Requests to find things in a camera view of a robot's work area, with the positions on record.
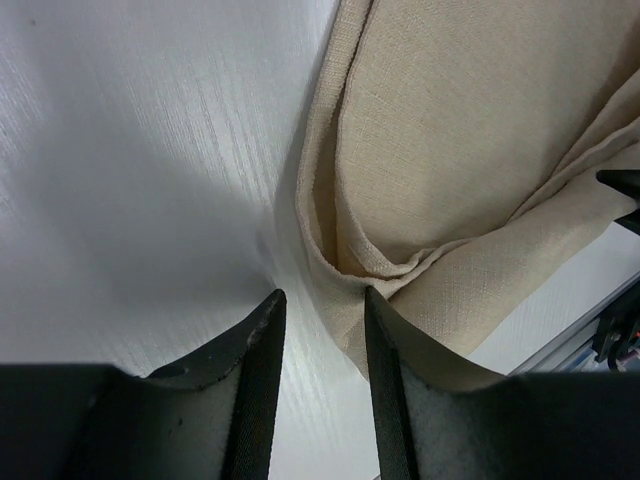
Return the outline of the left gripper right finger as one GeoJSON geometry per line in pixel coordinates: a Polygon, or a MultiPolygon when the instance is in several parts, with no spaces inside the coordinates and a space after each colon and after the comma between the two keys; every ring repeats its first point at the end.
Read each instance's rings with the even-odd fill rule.
{"type": "Polygon", "coordinates": [[[635,479],[639,376],[504,376],[451,351],[365,292],[384,479],[635,479]]]}

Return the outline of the beige cloth napkin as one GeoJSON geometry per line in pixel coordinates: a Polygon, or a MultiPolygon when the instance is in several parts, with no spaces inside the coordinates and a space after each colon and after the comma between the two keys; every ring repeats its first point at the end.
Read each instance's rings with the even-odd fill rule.
{"type": "Polygon", "coordinates": [[[635,201],[635,1],[343,1],[296,209],[320,315],[366,373],[364,292],[474,351],[635,201]]]}

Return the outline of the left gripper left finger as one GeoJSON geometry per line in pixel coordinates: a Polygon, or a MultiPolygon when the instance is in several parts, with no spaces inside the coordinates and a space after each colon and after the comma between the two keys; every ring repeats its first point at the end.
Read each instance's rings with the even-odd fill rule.
{"type": "Polygon", "coordinates": [[[145,377],[108,364],[1,368],[5,479],[264,479],[286,325],[273,291],[145,377]]]}

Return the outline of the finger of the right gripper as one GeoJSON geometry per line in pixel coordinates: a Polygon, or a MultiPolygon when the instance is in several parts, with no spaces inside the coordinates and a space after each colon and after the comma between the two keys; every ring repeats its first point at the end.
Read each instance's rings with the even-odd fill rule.
{"type": "Polygon", "coordinates": [[[635,235],[640,234],[640,175],[634,170],[600,170],[597,172],[597,180],[617,192],[635,201],[636,208],[633,212],[615,220],[615,222],[635,235]]]}

